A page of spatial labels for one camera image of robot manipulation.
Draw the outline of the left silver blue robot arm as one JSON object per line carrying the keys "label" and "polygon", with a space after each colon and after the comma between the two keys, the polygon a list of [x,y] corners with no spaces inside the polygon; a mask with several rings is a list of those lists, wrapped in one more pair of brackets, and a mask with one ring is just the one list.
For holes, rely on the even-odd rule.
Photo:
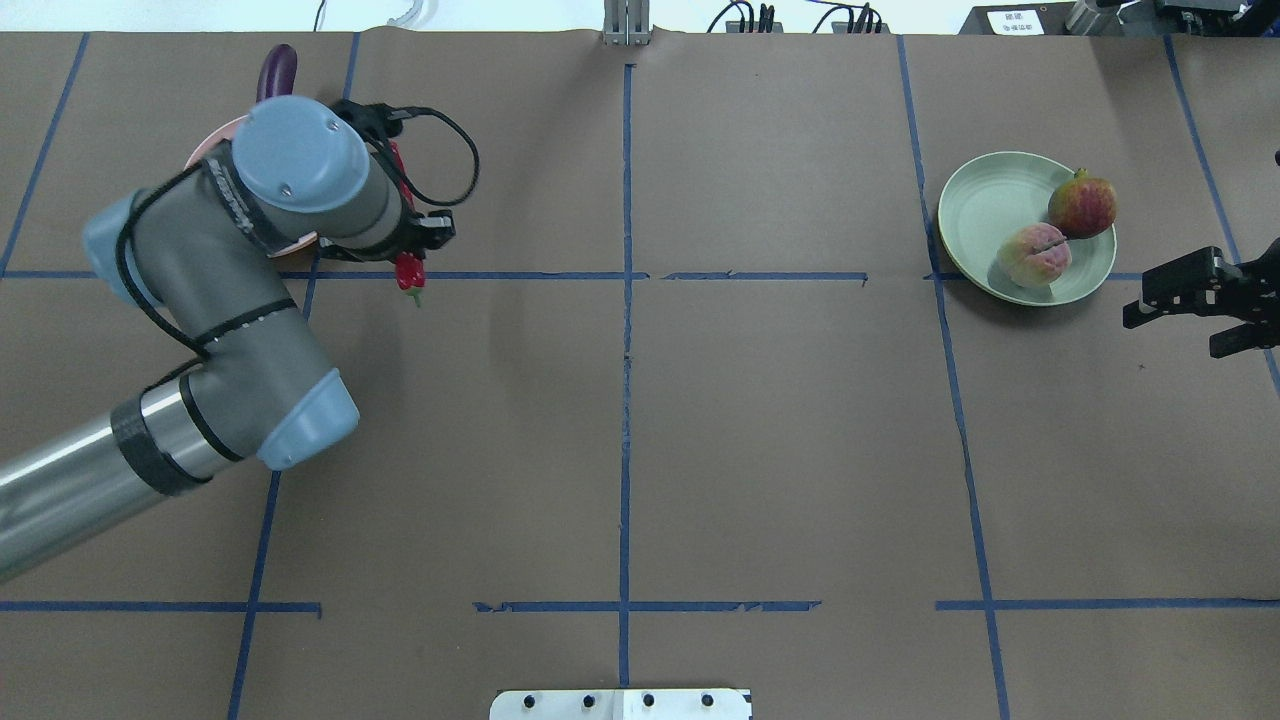
{"label": "left silver blue robot arm", "polygon": [[406,219],[357,131],[298,95],[259,102],[172,183],[95,217],[95,272],[165,307],[198,365],[3,466],[3,579],[247,457],[283,471],[349,436],[358,409],[270,256],[311,233],[378,250]]}

